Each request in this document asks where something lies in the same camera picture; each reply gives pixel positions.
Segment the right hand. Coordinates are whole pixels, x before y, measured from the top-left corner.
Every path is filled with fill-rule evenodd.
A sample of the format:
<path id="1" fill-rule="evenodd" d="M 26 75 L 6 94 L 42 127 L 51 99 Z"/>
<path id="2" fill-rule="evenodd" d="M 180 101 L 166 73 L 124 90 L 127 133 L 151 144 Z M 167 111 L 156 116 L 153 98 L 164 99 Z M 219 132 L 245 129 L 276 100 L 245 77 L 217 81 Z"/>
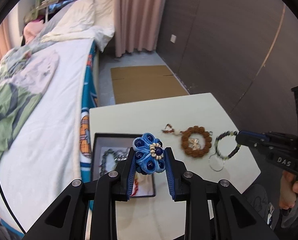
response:
<path id="1" fill-rule="evenodd" d="M 279 207 L 289 209 L 294 207 L 298 195 L 298 180 L 296 176 L 288 171 L 283 171 L 280 180 Z"/>

